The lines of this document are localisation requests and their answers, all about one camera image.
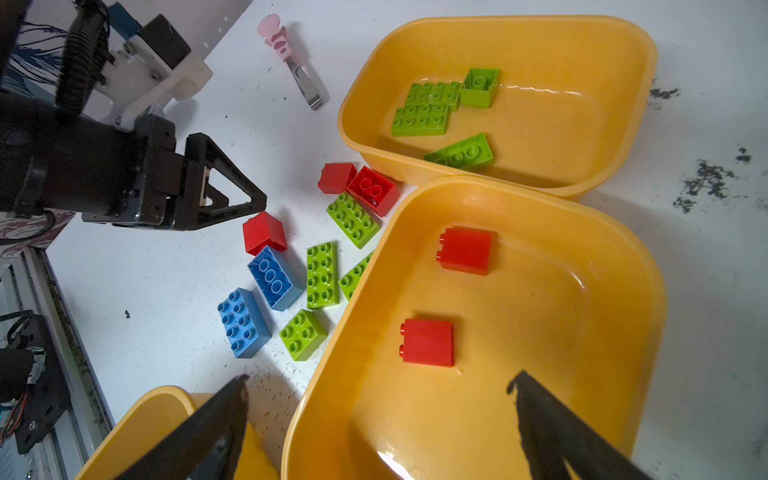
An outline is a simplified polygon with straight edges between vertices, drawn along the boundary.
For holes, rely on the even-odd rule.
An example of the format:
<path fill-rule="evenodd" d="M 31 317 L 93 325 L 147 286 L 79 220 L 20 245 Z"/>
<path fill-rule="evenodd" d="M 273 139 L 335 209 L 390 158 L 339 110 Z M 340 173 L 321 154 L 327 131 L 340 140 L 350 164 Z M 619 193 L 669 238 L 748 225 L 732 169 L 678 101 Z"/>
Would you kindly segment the small green brick bottom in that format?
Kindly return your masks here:
<path fill-rule="evenodd" d="M 301 309 L 279 332 L 279 338 L 294 361 L 307 360 L 327 338 L 313 312 Z"/>

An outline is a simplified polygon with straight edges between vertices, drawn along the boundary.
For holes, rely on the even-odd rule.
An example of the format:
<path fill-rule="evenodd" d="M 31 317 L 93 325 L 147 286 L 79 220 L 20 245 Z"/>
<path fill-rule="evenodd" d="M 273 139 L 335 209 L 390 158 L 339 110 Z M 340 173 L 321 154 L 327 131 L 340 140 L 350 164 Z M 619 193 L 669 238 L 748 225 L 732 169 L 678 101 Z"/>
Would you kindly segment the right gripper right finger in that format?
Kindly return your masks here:
<path fill-rule="evenodd" d="M 650 479 L 526 371 L 510 381 L 507 393 L 516 395 L 533 479 Z"/>

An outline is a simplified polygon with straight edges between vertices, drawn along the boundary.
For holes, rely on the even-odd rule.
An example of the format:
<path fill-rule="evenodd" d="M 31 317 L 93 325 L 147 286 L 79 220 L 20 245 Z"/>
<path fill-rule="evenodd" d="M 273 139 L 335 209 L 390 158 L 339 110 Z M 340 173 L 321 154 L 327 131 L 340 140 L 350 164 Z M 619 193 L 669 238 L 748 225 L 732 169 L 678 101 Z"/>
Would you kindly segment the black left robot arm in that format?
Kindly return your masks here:
<path fill-rule="evenodd" d="M 176 150 L 174 124 L 151 112 L 185 100 L 211 70 L 164 17 L 109 46 L 111 10 L 79 1 L 55 97 L 1 94 L 1 209 L 18 218 L 79 212 L 87 222 L 193 231 L 265 210 L 266 194 L 207 135 Z"/>

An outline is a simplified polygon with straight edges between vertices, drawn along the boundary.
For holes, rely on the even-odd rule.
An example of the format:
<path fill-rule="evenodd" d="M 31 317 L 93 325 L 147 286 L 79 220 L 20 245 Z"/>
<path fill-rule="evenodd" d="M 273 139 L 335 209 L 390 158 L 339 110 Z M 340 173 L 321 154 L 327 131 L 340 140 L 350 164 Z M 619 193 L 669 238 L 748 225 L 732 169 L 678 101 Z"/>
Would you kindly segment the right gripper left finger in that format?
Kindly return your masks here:
<path fill-rule="evenodd" d="M 247 380 L 246 375 L 233 378 L 118 477 L 232 479 L 245 438 Z"/>

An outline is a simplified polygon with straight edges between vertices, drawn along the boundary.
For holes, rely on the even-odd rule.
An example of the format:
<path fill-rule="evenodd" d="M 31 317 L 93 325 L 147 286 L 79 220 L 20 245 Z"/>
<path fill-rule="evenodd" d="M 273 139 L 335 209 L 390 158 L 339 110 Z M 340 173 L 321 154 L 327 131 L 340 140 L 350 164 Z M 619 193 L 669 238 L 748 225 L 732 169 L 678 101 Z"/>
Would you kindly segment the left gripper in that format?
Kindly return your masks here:
<path fill-rule="evenodd" d="M 156 115 L 136 120 L 130 134 L 134 147 L 123 190 L 111 209 L 84 213 L 88 223 L 169 230 L 172 201 L 179 200 L 179 228 L 199 230 L 253 216 L 267 207 L 267 195 L 207 135 L 190 135 L 184 157 L 176 153 L 175 125 Z"/>

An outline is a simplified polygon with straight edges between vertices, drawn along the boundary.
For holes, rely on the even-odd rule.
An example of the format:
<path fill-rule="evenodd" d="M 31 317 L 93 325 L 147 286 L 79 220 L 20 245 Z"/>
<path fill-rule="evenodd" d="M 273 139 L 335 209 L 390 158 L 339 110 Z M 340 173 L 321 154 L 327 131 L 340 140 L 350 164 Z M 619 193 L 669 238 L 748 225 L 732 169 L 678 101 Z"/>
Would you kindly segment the small green square brick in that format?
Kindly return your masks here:
<path fill-rule="evenodd" d="M 459 89 L 460 103 L 467 107 L 491 107 L 500 85 L 499 69 L 471 68 Z"/>

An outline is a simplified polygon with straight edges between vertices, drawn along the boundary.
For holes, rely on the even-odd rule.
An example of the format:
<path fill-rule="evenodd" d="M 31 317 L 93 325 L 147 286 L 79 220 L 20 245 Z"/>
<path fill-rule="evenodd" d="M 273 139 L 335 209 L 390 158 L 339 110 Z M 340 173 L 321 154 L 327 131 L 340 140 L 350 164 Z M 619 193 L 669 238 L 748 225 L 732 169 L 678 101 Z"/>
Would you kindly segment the red tall brick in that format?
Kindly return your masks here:
<path fill-rule="evenodd" d="M 283 224 L 267 212 L 260 212 L 243 224 L 245 251 L 256 256 L 265 246 L 278 252 L 288 248 Z"/>

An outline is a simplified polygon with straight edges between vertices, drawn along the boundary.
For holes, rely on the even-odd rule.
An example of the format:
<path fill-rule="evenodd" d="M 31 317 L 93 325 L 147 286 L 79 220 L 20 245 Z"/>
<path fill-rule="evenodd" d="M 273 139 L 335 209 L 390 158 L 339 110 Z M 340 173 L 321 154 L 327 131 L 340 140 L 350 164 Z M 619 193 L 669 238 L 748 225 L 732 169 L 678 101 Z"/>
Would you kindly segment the green brick top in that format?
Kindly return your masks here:
<path fill-rule="evenodd" d="M 326 211 L 358 249 L 362 249 L 380 229 L 379 224 L 348 193 L 341 193 Z"/>

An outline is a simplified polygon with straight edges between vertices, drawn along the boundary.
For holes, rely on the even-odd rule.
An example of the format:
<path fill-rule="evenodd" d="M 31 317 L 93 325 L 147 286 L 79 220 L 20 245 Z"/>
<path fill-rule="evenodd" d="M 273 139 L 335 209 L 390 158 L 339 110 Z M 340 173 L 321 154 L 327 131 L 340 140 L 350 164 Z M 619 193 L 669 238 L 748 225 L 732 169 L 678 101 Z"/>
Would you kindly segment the green upturned long brick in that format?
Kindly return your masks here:
<path fill-rule="evenodd" d="M 494 163 L 486 136 L 481 133 L 424 156 L 427 162 L 464 171 L 478 171 Z"/>

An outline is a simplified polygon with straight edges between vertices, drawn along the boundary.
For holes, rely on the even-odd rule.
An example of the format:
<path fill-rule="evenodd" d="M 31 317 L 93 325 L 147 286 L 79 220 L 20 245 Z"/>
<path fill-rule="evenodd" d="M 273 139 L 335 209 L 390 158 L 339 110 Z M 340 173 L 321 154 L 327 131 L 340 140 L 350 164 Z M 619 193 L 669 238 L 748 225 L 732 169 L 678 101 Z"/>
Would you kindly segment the green brick diagonal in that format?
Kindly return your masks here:
<path fill-rule="evenodd" d="M 310 310 L 339 303 L 336 253 L 334 242 L 307 249 L 307 307 Z"/>

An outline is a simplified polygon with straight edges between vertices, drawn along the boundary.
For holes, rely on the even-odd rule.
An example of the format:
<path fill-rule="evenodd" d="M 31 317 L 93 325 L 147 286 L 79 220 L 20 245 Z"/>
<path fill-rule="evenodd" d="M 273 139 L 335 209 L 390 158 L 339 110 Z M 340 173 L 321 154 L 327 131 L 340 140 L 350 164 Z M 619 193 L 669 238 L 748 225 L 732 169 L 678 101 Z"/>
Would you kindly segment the blue brick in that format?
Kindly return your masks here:
<path fill-rule="evenodd" d="M 217 312 L 236 358 L 252 358 L 271 339 L 250 290 L 235 289 L 217 306 Z"/>
<path fill-rule="evenodd" d="M 289 268 L 281 254 L 264 246 L 248 263 L 248 270 L 270 309 L 285 311 L 304 291 L 303 281 Z"/>

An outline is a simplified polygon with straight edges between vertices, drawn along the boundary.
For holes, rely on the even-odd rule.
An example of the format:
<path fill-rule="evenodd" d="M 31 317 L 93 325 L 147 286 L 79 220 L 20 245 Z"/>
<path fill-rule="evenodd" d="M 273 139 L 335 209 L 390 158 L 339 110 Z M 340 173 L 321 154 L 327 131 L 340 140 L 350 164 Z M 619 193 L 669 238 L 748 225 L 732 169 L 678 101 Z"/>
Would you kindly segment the small red brick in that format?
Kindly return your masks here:
<path fill-rule="evenodd" d="M 450 227 L 439 237 L 436 260 L 443 269 L 486 276 L 494 233 L 487 230 Z"/>

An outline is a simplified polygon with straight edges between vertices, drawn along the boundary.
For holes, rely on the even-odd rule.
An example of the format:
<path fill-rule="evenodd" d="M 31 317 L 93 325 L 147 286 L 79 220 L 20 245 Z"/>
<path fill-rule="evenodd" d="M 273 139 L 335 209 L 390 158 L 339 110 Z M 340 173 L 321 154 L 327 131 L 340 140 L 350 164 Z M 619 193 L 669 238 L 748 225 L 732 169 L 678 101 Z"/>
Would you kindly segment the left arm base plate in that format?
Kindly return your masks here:
<path fill-rule="evenodd" d="M 70 395 L 46 319 L 22 310 L 1 320 L 11 324 L 1 348 L 1 402 L 10 406 L 1 442 L 13 437 L 26 455 L 54 430 Z"/>

